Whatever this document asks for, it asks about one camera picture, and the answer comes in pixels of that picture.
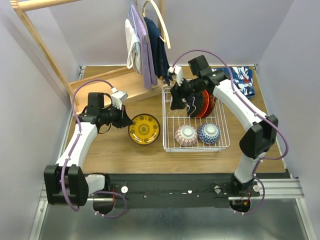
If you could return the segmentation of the white wire dish rack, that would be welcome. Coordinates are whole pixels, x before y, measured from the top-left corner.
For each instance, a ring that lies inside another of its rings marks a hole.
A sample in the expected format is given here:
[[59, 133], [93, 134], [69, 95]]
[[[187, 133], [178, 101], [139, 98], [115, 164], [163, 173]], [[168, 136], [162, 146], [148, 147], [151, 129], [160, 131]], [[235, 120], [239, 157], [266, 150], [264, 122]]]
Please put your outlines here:
[[[205, 118], [190, 118], [186, 109], [171, 110], [172, 95], [170, 87], [162, 87], [162, 144], [166, 152], [219, 152], [230, 146], [230, 136], [226, 121], [224, 104], [217, 100], [215, 107]], [[205, 144], [198, 140], [193, 146], [185, 147], [175, 140], [175, 132], [182, 125], [190, 125], [198, 130], [206, 123], [215, 124], [220, 135], [214, 144]]]

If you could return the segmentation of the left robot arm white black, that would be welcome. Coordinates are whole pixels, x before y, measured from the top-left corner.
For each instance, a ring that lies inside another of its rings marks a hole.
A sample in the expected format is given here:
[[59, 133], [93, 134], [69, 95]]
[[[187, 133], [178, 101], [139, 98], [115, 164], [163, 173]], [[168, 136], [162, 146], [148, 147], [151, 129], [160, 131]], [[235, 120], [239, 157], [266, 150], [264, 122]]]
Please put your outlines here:
[[91, 92], [84, 111], [77, 115], [73, 136], [64, 153], [54, 165], [44, 169], [44, 183], [48, 203], [68, 205], [78, 211], [91, 194], [104, 198], [110, 194], [110, 178], [106, 173], [91, 173], [85, 176], [82, 165], [93, 140], [102, 126], [122, 129], [132, 125], [123, 102], [128, 98], [125, 91], [116, 91], [109, 96], [111, 104], [104, 106], [105, 93]]

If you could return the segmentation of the orange plate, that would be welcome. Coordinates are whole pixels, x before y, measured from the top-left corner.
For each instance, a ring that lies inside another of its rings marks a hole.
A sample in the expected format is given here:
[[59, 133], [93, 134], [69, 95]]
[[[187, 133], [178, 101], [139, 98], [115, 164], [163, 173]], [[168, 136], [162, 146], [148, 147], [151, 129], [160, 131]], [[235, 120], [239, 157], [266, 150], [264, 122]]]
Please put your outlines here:
[[203, 96], [203, 105], [201, 108], [200, 113], [196, 116], [197, 118], [206, 118], [206, 112], [208, 109], [208, 105], [209, 105], [209, 94], [208, 91], [204, 90], [202, 92], [202, 96]]

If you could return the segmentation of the red floral plate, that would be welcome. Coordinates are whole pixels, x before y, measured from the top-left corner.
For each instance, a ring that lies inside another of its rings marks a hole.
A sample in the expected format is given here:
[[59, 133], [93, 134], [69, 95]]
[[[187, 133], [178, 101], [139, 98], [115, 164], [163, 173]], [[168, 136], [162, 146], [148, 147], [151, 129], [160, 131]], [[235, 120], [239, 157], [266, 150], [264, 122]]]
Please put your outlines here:
[[209, 116], [212, 111], [214, 110], [215, 106], [216, 106], [216, 97], [213, 94], [209, 94], [209, 98], [208, 98], [209, 102], [208, 102], [208, 108], [206, 111], [206, 116]]

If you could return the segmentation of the blue patterned bowl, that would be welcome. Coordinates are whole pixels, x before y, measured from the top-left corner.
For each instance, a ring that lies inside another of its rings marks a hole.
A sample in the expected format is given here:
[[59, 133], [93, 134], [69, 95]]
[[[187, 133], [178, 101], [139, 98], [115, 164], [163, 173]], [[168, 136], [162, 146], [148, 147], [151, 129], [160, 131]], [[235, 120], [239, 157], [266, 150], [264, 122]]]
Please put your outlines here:
[[218, 142], [221, 132], [216, 124], [207, 122], [198, 129], [197, 135], [201, 142], [212, 145]]

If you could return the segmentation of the yellow patterned small plate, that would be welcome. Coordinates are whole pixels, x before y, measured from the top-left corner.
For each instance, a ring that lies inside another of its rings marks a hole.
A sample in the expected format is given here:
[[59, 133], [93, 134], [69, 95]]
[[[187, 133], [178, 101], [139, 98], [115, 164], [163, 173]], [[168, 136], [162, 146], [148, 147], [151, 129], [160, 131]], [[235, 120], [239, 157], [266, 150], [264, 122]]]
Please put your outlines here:
[[136, 144], [146, 146], [154, 143], [160, 136], [159, 121], [150, 114], [142, 113], [132, 118], [128, 127], [128, 135]]

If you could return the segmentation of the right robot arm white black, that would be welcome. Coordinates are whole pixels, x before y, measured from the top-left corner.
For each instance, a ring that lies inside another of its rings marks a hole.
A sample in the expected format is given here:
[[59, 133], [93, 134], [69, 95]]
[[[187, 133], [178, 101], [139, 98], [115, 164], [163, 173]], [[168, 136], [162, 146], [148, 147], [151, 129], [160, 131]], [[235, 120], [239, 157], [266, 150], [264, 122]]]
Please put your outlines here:
[[230, 191], [241, 196], [254, 181], [254, 173], [261, 160], [276, 142], [278, 118], [267, 115], [251, 103], [235, 86], [231, 69], [212, 70], [204, 55], [188, 62], [192, 80], [184, 77], [182, 67], [173, 64], [168, 75], [176, 83], [171, 87], [171, 110], [187, 109], [191, 118], [202, 116], [204, 93], [222, 101], [237, 117], [245, 130], [239, 142], [242, 151], [239, 165], [231, 176]]

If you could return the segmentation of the red white patterned bowl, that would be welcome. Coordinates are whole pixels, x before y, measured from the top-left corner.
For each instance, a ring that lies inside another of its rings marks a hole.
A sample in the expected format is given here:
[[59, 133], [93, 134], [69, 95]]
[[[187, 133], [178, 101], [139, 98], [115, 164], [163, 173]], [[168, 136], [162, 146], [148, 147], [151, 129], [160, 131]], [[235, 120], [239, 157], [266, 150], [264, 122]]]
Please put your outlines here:
[[174, 138], [180, 146], [192, 147], [198, 141], [198, 133], [193, 126], [185, 124], [175, 131]]

